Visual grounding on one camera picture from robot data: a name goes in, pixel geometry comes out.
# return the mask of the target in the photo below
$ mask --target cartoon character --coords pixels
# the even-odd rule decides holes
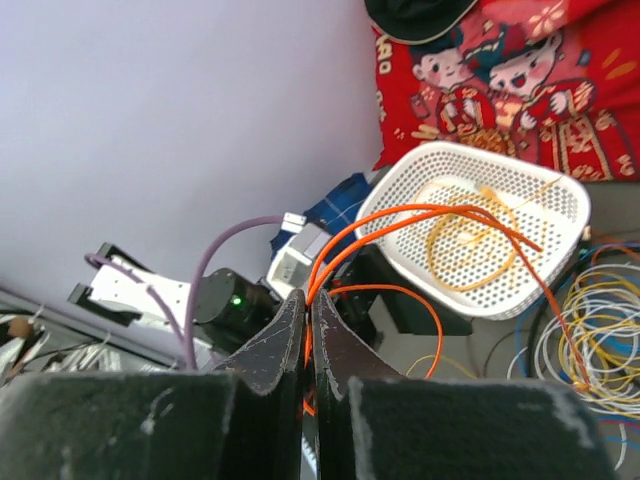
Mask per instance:
[[[472,72],[458,47],[462,31],[454,28],[439,40],[410,47],[415,77],[440,91],[436,122],[440,134],[461,143],[513,155],[515,149],[496,129],[491,100],[477,88],[465,85]]]
[[[529,44],[520,27],[503,25],[496,40],[467,52],[465,61],[492,90],[522,99],[512,128],[520,135],[538,134],[538,163],[580,180],[611,179],[605,152],[624,143],[610,138],[623,133],[609,128],[617,127],[609,112],[590,111],[596,98],[594,83],[586,78],[546,83],[560,61],[562,42],[561,30]],[[574,70],[581,72],[579,66]],[[626,151],[609,153],[613,158],[628,156]]]

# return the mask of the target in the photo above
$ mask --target orange wire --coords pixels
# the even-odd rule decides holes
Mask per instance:
[[[372,221],[372,220],[376,220],[380,217],[384,217],[386,215],[390,215],[392,213],[398,213],[398,211],[406,211],[407,209],[409,210],[425,210],[424,205],[399,205],[397,207],[391,207],[391,208],[387,208],[385,210],[380,210],[378,212],[375,212],[371,215],[368,215],[367,217],[363,218],[363,220],[368,219],[368,221]],[[475,211],[477,213],[480,213],[488,218],[484,218],[478,215],[474,215],[473,213],[470,213],[470,211]],[[313,299],[316,296],[316,294],[318,293],[318,290],[322,287],[322,285],[324,284],[325,280],[327,279],[327,277],[331,274],[331,272],[338,266],[340,265],[349,255],[351,255],[353,252],[355,252],[357,249],[359,249],[360,247],[368,244],[369,242],[376,240],[384,235],[387,235],[389,233],[395,232],[396,230],[399,230],[401,228],[404,228],[408,225],[411,225],[413,223],[417,223],[420,222],[422,220],[428,220],[430,218],[434,218],[434,217],[438,217],[440,215],[444,215],[444,214],[458,214],[460,216],[463,217],[467,217],[467,218],[471,218],[472,220],[477,220],[481,223],[484,223],[485,225],[488,225],[490,227],[494,227],[497,228],[499,230],[501,230],[503,233],[505,233],[505,235],[507,236],[507,238],[511,241],[512,244],[517,245],[517,243],[515,242],[515,240],[513,240],[514,236],[517,237],[521,237],[520,239],[525,242],[527,245],[529,245],[531,248],[533,248],[534,250],[540,252],[542,249],[537,246],[535,243],[533,243],[531,240],[526,239],[525,237],[523,237],[521,234],[514,232],[513,230],[511,230],[508,227],[505,227],[504,225],[502,225],[500,222],[498,222],[495,217],[487,212],[486,210],[479,208],[479,207],[473,207],[470,205],[460,205],[460,206],[456,206],[456,207],[440,207],[437,210],[434,210],[432,212],[427,212],[427,213],[423,213],[420,215],[415,215],[412,216],[410,218],[407,218],[405,220],[402,220],[401,222],[397,222],[397,223],[393,223],[385,228],[381,228],[380,230],[376,230],[373,233],[370,233],[369,235],[366,235],[358,240],[356,240],[354,243],[352,243],[351,245],[349,245],[346,249],[344,249],[342,252],[340,252],[331,262],[329,262],[329,265],[327,265],[327,267],[320,273],[319,277],[314,277],[311,276],[309,278],[309,294],[307,296],[307,306],[311,306],[311,303],[313,303]],[[348,233],[350,233],[350,231],[354,230],[357,227],[354,227],[354,225],[350,225],[349,227],[347,227],[345,230],[349,230]],[[316,263],[315,265],[321,264],[321,262],[324,260],[324,256],[322,255],[324,253],[324,249],[322,250],[322,252],[320,252],[320,255],[318,256],[318,258],[316,259]]]
[[[337,295],[339,293],[356,292],[361,290],[395,290],[396,292],[404,293],[406,295],[409,295],[410,297],[415,298],[420,303],[422,303],[425,307],[427,307],[427,310],[429,310],[429,313],[433,317],[433,321],[436,324],[436,329],[438,330],[438,345],[436,346],[435,358],[433,360],[433,364],[431,365],[431,368],[429,369],[429,371],[427,372],[427,375],[425,376],[425,378],[430,378],[431,375],[433,375],[433,372],[436,371],[436,367],[440,362],[440,356],[442,355],[442,344],[444,342],[444,331],[442,330],[442,323],[440,322],[440,317],[438,316],[434,308],[431,306],[431,304],[427,302],[424,298],[422,298],[420,295],[418,295],[417,293],[412,292],[408,288],[404,288],[399,285],[385,285],[385,284],[349,285],[346,287],[334,288],[329,292],[329,295]],[[309,362],[309,357],[311,356],[310,355],[311,354],[311,333],[310,332],[311,332],[311,329],[307,328],[307,336],[305,337],[305,345],[304,345],[305,367],[307,366],[307,363]],[[303,400],[302,406],[304,408],[304,411],[308,415],[311,415],[312,417],[315,416],[316,411],[311,406],[311,404],[307,402],[306,398]]]
[[[404,293],[405,295],[409,295],[410,297],[415,298],[421,304],[427,307],[427,310],[429,310],[429,313],[433,317],[433,321],[436,324],[436,329],[438,330],[438,345],[436,347],[435,359],[433,360],[433,365],[431,365],[431,368],[427,372],[427,375],[425,376],[425,378],[431,377],[431,375],[433,375],[433,372],[436,371],[438,362],[440,362],[440,355],[442,355],[442,343],[444,340],[444,332],[442,330],[442,323],[440,322],[440,317],[438,317],[438,314],[433,309],[431,304],[427,302],[424,298],[422,298],[420,295],[418,295],[417,293],[412,292],[408,288],[404,288],[399,285],[386,285],[386,284],[375,284],[375,283],[368,284],[368,285],[349,285],[346,287],[334,288],[329,292],[329,295],[335,295],[343,292],[357,292],[360,290],[395,290],[396,292]]]
[[[304,337],[304,367],[307,368],[309,357],[311,356],[311,327],[307,325]]]
[[[320,251],[320,254],[318,255],[318,258],[316,259],[316,262],[313,265],[313,269],[311,270],[311,274],[309,275],[309,285],[312,285],[315,282],[316,276],[318,275],[318,270],[320,270],[320,266],[322,265],[322,261],[329,254],[329,252],[333,249],[333,247],[335,247],[340,242],[340,240],[342,240],[344,237],[349,235],[354,230],[360,228],[361,226],[366,225],[367,223],[372,222],[373,220],[377,220],[380,217],[384,217],[384,216],[387,216],[387,215],[392,215],[392,214],[395,214],[395,213],[407,212],[407,211],[411,211],[411,210],[414,210],[414,211],[415,210],[434,210],[434,211],[441,212],[441,213],[438,213],[437,215],[441,215],[443,213],[458,213],[459,215],[465,216],[467,218],[471,218],[472,220],[482,221],[482,220],[480,220],[482,217],[478,217],[477,215],[474,215],[472,213],[468,213],[468,211],[470,210],[470,211],[478,212],[481,215],[484,215],[487,218],[489,218],[489,219],[491,219],[491,220],[493,220],[495,222],[495,224],[491,224],[491,225],[487,224],[489,226],[492,226],[494,228],[500,228],[500,226],[502,225],[497,221],[497,219],[491,213],[487,212],[486,210],[484,210],[482,208],[475,207],[473,205],[458,205],[456,207],[447,207],[447,206],[443,206],[443,205],[420,203],[420,204],[397,205],[395,207],[390,207],[390,208],[387,208],[387,209],[384,209],[384,210],[380,210],[378,212],[374,212],[371,215],[367,215],[366,217],[363,217],[360,220],[357,220],[357,221],[353,222],[351,225],[346,227],[344,230],[340,231],[340,233],[335,235],[329,241],[329,243],[327,243],[324,246],[324,248]],[[431,216],[426,216],[425,217],[424,215],[416,215],[416,216],[413,216],[413,217],[411,217],[411,218],[409,218],[407,220],[403,220],[402,222],[398,222],[398,223],[396,223],[394,225],[397,225],[398,228],[402,228],[404,226],[411,225],[413,223],[416,223],[418,221],[425,220],[425,219],[428,219],[428,218],[431,218]],[[528,246],[530,246],[531,248],[533,248],[537,252],[542,251],[542,249],[540,247],[538,247],[535,243],[533,243],[531,240],[529,240],[528,238],[526,238],[525,236],[523,236],[519,232],[511,230],[510,228],[507,228],[507,230],[514,237],[516,237],[518,240],[524,242],[525,244],[527,244]]]
[[[611,235],[608,235],[606,233],[598,232],[597,230],[591,229],[591,231],[595,234],[595,236],[597,238],[602,238],[602,239],[606,240],[607,242],[611,242],[611,243],[625,243],[625,242],[628,242],[628,240],[622,240],[620,238],[612,237]],[[600,249],[596,250],[596,252],[593,254],[593,257],[591,257],[591,266],[595,266],[596,260],[598,259],[598,255],[600,255],[603,251],[605,251],[605,250],[613,250],[613,249],[620,250],[621,252],[624,252],[627,255],[629,255],[631,258],[635,258],[636,260],[640,260],[640,255],[638,255],[636,252],[634,252],[632,250],[629,250],[624,245],[611,245],[611,246],[603,245],[602,247],[600,247]]]
[[[359,220],[358,222],[355,222],[354,224],[350,225],[349,227],[347,227],[345,230],[343,230],[342,232],[340,232],[340,234],[338,234],[335,238],[343,238],[344,235],[343,233],[345,233],[345,231],[347,233],[352,232],[353,230],[355,230],[356,228],[358,228],[359,226],[363,225],[364,223],[368,223],[372,220],[378,219],[380,217],[386,216],[386,215],[390,215],[393,213],[398,213],[401,211],[407,211],[407,210],[426,210],[426,209],[430,209],[433,206],[428,206],[428,205],[419,205],[419,204],[409,204],[409,205],[399,205],[396,207],[391,207],[391,208],[387,208],[384,210],[380,210],[378,212],[375,212],[371,215],[368,215],[364,218],[362,218],[361,220]],[[478,212],[482,215],[484,215],[487,218],[483,218],[477,215],[473,215],[472,213],[470,213],[475,211]],[[526,239],[525,237],[523,237],[522,235],[518,234],[517,232],[514,232],[513,230],[505,227],[504,225],[502,225],[501,223],[497,222],[497,220],[495,220],[495,217],[493,217],[493,215],[491,215],[489,212],[487,212],[486,210],[483,210],[481,208],[478,207],[473,207],[473,206],[458,206],[458,207],[442,207],[439,206],[437,208],[436,211],[433,212],[428,212],[422,215],[415,215],[407,220],[403,220],[401,222],[397,222],[394,223],[392,225],[389,225],[388,227],[382,228],[380,230],[377,230],[369,235],[366,235],[358,240],[356,240],[353,244],[351,244],[349,247],[347,247],[346,249],[344,249],[340,254],[338,254],[330,263],[329,265],[327,265],[327,267],[322,271],[322,273],[320,274],[320,276],[318,278],[312,278],[309,281],[310,287],[309,287],[309,294],[307,296],[307,305],[310,306],[311,303],[313,302],[313,298],[315,297],[315,295],[317,294],[318,290],[320,290],[320,288],[322,287],[322,285],[324,284],[325,280],[327,279],[327,277],[330,275],[330,273],[340,264],[342,263],[349,255],[351,255],[353,252],[355,252],[357,249],[359,249],[360,247],[368,244],[369,242],[376,240],[377,238],[380,238],[384,235],[387,235],[391,232],[394,232],[400,228],[403,228],[407,225],[422,221],[422,220],[426,220],[428,218],[433,218],[439,215],[443,215],[443,214],[447,214],[447,213],[456,213],[468,218],[473,218],[479,222],[482,222],[486,225],[489,225],[491,227],[494,228],[498,228],[499,230],[501,230],[507,237],[507,239],[511,242],[511,244],[513,245],[513,248],[515,249],[516,253],[520,256],[520,258],[522,259],[523,264],[525,265],[525,267],[527,268],[527,270],[529,270],[529,273],[531,273],[531,275],[533,276],[533,278],[536,280],[536,282],[538,283],[538,285],[540,285],[540,287],[542,288],[542,291],[544,292],[545,296],[547,297],[547,300],[549,301],[549,305],[551,306],[551,309],[553,310],[554,314],[556,315],[556,317],[558,318],[558,322],[560,323],[562,330],[567,338],[567,342],[569,343],[573,354],[576,357],[577,363],[578,363],[578,367],[580,368],[580,373],[582,375],[583,381],[584,381],[584,386],[578,386],[579,388],[584,388],[589,387],[590,386],[590,382],[589,382],[589,376],[587,374],[587,369],[584,365],[584,361],[582,359],[582,355],[580,355],[580,352],[578,351],[575,343],[573,342],[573,339],[570,335],[569,332],[569,327],[567,326],[566,321],[564,320],[564,316],[562,315],[562,310],[560,308],[560,306],[558,305],[558,302],[556,301],[555,297],[553,296],[553,294],[551,293],[551,290],[549,290],[549,287],[544,283],[544,281],[540,278],[540,276],[537,274],[537,272],[535,271],[535,269],[533,268],[533,266],[531,265],[531,262],[529,262],[529,260],[527,259],[527,257],[524,255],[524,252],[522,251],[522,248],[520,247],[520,245],[518,245],[518,243],[516,242],[515,238],[521,239],[524,243],[526,243],[527,245],[531,246],[532,248],[534,248],[534,250],[536,251],[541,251],[540,247],[538,247],[537,245],[535,245],[533,242],[531,242],[530,240]],[[326,251],[328,249],[325,247],[320,256],[316,259],[316,263],[314,265],[313,271],[316,272],[318,271],[318,265],[321,264],[322,260],[324,259],[324,256],[326,256]]]
[[[304,408],[304,411],[307,412],[308,415],[315,417],[316,409],[313,408],[309,402],[307,402],[306,398],[302,401],[302,408]]]

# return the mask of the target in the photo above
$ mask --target gray surface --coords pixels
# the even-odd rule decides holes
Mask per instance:
[[[636,184],[594,184],[587,185],[587,190],[592,201],[592,227],[599,232],[619,232],[636,229],[640,231],[640,212],[634,212],[632,205],[637,205],[640,200],[640,185]],[[638,238],[633,232],[620,235],[624,238]],[[379,354],[398,371],[404,373],[411,364],[423,355],[435,352],[436,339],[434,337],[418,337],[413,335],[400,335],[395,330],[391,319],[379,305],[374,305],[372,314],[378,328],[385,332],[385,340],[379,350]],[[476,363],[482,367],[484,359],[493,345],[508,332],[515,328],[514,320],[502,322],[474,321],[474,333],[471,336],[472,349]],[[443,355],[460,362],[471,370],[466,339],[464,337],[447,337],[444,342]],[[512,339],[503,342],[495,351],[489,364],[488,376],[490,378],[505,378],[509,363],[515,355]],[[412,376],[424,376],[429,367],[429,361],[418,366]],[[516,369],[514,378],[519,378]],[[435,374],[436,378],[465,378],[462,373],[449,365],[441,362]],[[619,431],[615,426],[606,426],[606,435],[618,436]],[[629,432],[629,440],[640,443],[638,435]],[[614,463],[617,461],[619,444],[610,443]],[[619,470],[622,479],[633,480],[640,475],[640,453],[628,449],[624,465]]]

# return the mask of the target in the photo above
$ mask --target blue cloth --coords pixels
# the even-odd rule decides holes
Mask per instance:
[[[364,175],[354,173],[351,177],[340,182],[337,187],[309,210],[306,210],[303,215],[307,217],[307,222],[315,223],[331,235],[335,235],[355,221],[360,205],[369,196],[371,190],[371,185],[367,183]],[[276,252],[291,238],[291,235],[289,232],[280,230],[271,240],[272,259]],[[354,234],[346,236],[327,255],[327,261],[331,261],[355,240]]]

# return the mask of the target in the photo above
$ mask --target white plastic basket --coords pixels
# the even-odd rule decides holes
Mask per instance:
[[[517,230],[543,248],[542,253],[536,253],[523,246],[538,275],[547,284],[552,282],[580,239],[591,209],[583,186],[553,170],[455,143],[425,143],[389,171],[363,203],[358,219],[409,203],[451,205],[469,194],[462,203],[487,208],[489,203],[473,198],[480,190],[492,192],[508,207],[499,212],[494,208],[501,223],[511,227],[515,217]],[[377,219],[356,230],[356,236],[362,238],[419,213]],[[542,289],[519,258],[478,288],[459,292],[444,286],[429,271],[427,261],[426,238],[436,222],[438,218],[425,220],[377,240],[387,260],[407,280],[463,315],[490,320],[513,318],[540,296]],[[434,266],[441,266],[436,268],[440,280],[464,287],[486,279],[504,264],[513,247],[493,229],[488,235],[477,235],[487,228],[469,222],[459,230],[445,231],[433,243],[430,258]]]

